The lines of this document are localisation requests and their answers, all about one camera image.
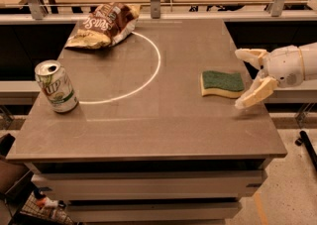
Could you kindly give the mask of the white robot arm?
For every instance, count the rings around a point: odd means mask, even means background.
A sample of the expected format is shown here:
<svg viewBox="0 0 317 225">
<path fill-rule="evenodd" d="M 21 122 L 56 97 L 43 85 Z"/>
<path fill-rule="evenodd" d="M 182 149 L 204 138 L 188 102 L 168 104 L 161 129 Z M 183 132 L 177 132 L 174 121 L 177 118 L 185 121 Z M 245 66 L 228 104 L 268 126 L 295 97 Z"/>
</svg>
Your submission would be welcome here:
<svg viewBox="0 0 317 225">
<path fill-rule="evenodd" d="M 272 52 L 264 49 L 238 49 L 238 59 L 258 70 L 250 88 L 236 101 L 237 109 L 252 107 L 278 88 L 299 86 L 317 76 L 317 43 L 287 46 Z"/>
</svg>

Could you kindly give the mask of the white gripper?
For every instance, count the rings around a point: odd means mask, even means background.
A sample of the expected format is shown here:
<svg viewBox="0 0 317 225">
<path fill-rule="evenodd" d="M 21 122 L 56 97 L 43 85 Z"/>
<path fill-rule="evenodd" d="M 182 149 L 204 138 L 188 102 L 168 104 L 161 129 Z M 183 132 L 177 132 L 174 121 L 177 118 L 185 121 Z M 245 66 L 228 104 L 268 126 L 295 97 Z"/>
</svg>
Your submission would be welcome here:
<svg viewBox="0 0 317 225">
<path fill-rule="evenodd" d="M 299 48 L 288 46 L 271 53 L 264 49 L 237 49 L 238 59 L 249 63 L 256 69 L 263 65 L 267 77 L 257 76 L 251 85 L 235 102 L 237 109 L 252 107 L 271 96 L 277 85 L 281 88 L 300 85 L 304 80 L 304 70 Z"/>
</svg>

